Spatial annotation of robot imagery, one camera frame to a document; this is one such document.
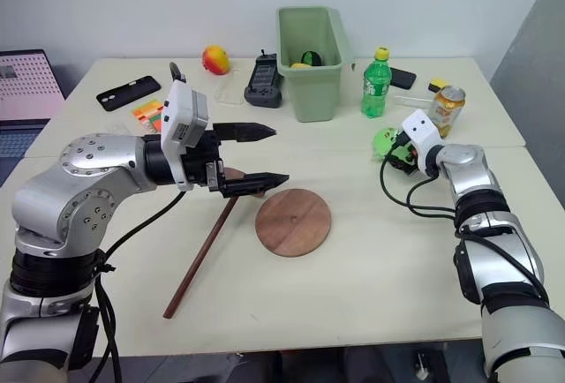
wooden cutting board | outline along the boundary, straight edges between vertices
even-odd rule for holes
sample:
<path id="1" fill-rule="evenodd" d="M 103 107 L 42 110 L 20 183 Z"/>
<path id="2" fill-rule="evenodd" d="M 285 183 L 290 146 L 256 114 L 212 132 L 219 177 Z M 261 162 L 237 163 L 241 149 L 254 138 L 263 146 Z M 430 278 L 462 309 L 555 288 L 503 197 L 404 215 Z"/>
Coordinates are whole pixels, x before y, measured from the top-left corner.
<path id="1" fill-rule="evenodd" d="M 313 191 L 288 189 L 267 199 L 255 218 L 255 231 L 272 253 L 299 257 L 320 246 L 331 227 L 328 204 Z"/>

soda can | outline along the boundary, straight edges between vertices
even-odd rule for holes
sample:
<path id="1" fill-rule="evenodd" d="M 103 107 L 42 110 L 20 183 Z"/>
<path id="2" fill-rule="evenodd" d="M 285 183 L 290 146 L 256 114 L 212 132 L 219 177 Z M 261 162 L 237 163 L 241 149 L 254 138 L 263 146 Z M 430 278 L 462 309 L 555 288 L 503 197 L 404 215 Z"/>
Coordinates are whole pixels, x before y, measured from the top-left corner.
<path id="1" fill-rule="evenodd" d="M 433 98 L 428 116 L 442 138 L 449 134 L 464 104 L 465 91 L 457 86 L 445 86 Z"/>

laptop keyboard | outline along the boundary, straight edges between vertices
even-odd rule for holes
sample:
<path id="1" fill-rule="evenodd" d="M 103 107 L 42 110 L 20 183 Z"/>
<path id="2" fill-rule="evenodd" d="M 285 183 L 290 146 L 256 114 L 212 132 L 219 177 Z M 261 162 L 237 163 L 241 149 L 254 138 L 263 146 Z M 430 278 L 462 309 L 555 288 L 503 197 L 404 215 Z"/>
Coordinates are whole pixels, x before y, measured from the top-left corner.
<path id="1" fill-rule="evenodd" d="M 0 158 L 22 158 L 39 132 L 0 133 Z"/>

table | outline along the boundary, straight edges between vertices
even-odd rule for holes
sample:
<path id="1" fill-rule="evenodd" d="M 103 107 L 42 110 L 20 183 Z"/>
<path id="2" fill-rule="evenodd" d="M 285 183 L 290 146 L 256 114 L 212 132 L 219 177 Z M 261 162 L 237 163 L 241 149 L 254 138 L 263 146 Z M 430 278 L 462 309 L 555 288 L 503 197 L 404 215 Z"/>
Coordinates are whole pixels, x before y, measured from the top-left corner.
<path id="1" fill-rule="evenodd" d="M 227 76 L 215 76 L 204 70 L 200 60 L 175 59 L 189 82 L 208 97 L 210 121 L 256 121 L 276 128 L 276 148 L 307 144 L 322 150 L 366 151 L 374 133 L 386 126 L 398 126 L 412 108 L 389 102 L 385 115 L 368 120 L 360 112 L 362 74 L 369 59 L 357 60 L 355 71 L 343 69 L 342 103 L 335 119 L 324 123 L 299 123 L 293 116 L 290 102 L 280 109 L 261 109 L 243 99 L 244 88 L 251 76 L 254 60 L 233 59 L 236 71 Z M 118 132 L 141 135 L 145 131 L 132 115 L 132 109 L 152 97 L 164 101 L 170 88 L 170 59 L 101 59 L 94 63 L 88 74 L 71 93 L 63 111 L 53 118 L 26 153 L 28 157 L 58 156 L 71 140 L 92 132 Z M 410 91 L 391 87 L 394 94 L 431 96 L 427 84 L 434 76 L 441 76 L 467 92 L 467 105 L 454 126 L 449 141 L 474 143 L 481 146 L 523 146 L 524 139 L 512 123 L 505 109 L 472 58 L 392 58 L 392 66 L 418 75 Z M 145 75 L 152 75 L 162 90 L 130 105 L 106 112 L 95 96 L 109 88 Z"/>
<path id="2" fill-rule="evenodd" d="M 224 153 L 227 163 L 241 169 L 265 168 L 253 149 L 235 154 L 226 148 Z M 565 244 L 556 223 L 565 220 L 565 213 L 525 148 L 488 147 L 486 157 L 544 262 L 552 307 L 563 315 Z M 0 275 L 8 275 L 13 254 L 9 200 L 53 161 L 24 159 L 0 191 Z M 461 295 L 453 267 L 452 225 L 418 218 L 391 203 L 377 184 L 376 167 L 358 152 L 297 150 L 292 161 L 271 155 L 269 168 L 291 175 L 277 190 L 305 187 L 327 201 L 333 215 L 328 239 L 301 258 L 275 256 L 254 232 L 263 201 L 241 199 L 177 315 L 166 320 L 162 312 L 170 296 L 226 202 L 202 188 L 190 192 L 112 258 L 117 271 L 105 276 L 104 284 L 117 312 L 120 353 L 174 355 L 480 336 L 479 308 Z M 398 195 L 416 179 L 392 169 L 386 178 Z M 110 223 L 102 249 L 176 193 L 168 186 L 127 199 Z M 424 186 L 415 201 L 450 205 L 447 182 Z M 100 336 L 96 355 L 103 344 Z"/>

black phone case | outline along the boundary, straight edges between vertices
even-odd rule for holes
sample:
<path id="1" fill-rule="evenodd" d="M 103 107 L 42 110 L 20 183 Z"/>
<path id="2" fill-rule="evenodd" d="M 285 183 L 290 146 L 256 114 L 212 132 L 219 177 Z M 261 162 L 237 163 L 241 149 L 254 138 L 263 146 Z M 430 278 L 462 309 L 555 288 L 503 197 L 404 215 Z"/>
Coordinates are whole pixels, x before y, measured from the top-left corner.
<path id="1" fill-rule="evenodd" d="M 416 74 L 409 71 L 398 70 L 397 68 L 390 67 L 392 72 L 391 86 L 400 87 L 401 89 L 410 89 L 416 80 Z"/>
<path id="2" fill-rule="evenodd" d="M 145 76 L 130 81 L 126 85 L 97 94 L 96 100 L 107 111 L 113 111 L 160 89 L 161 85 L 153 77 Z"/>

